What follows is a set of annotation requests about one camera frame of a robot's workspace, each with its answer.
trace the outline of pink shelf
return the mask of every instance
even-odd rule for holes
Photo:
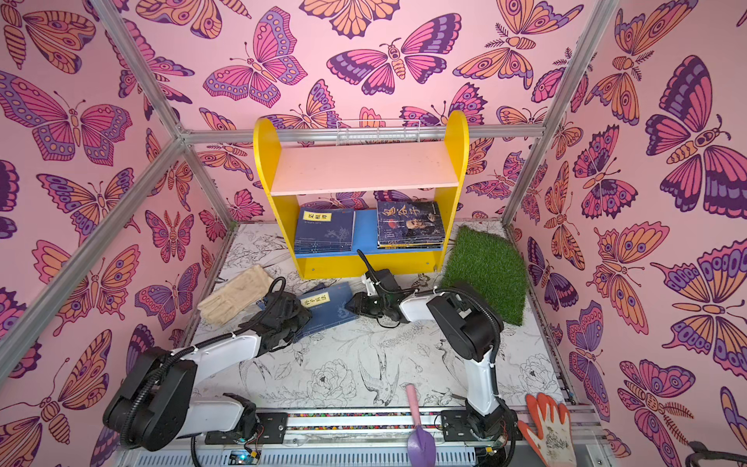
[[[273,196],[459,186],[443,141],[283,149]]]

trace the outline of bookshelf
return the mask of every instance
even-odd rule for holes
[[[257,173],[270,207],[302,279],[360,276],[366,270],[355,250],[360,248],[375,269],[393,274],[427,273],[441,269],[462,192],[469,152],[467,119],[454,111],[443,141],[319,146],[283,149],[277,131],[265,118],[254,128]],[[296,255],[293,249],[300,207],[298,194],[343,191],[436,188],[446,230],[437,250],[378,250],[376,211],[356,212],[353,251]]]

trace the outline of orange and white glove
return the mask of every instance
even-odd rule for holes
[[[535,434],[529,425],[519,421],[518,429],[547,467],[575,467],[576,453],[571,440],[571,414],[564,404],[545,394],[527,395],[527,407],[537,426]]]

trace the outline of beige glove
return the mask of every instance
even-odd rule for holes
[[[229,280],[197,305],[209,324],[222,326],[255,301],[264,297],[272,279],[259,265],[254,265]]]
[[[571,440],[571,414],[564,404],[545,394],[527,394],[527,408],[537,426],[537,434],[519,421],[518,429],[547,467],[575,467],[576,453]]]

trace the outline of green turf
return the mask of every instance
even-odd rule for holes
[[[505,322],[521,326],[527,276],[524,261],[508,240],[460,227],[441,284],[458,281],[480,292]]]

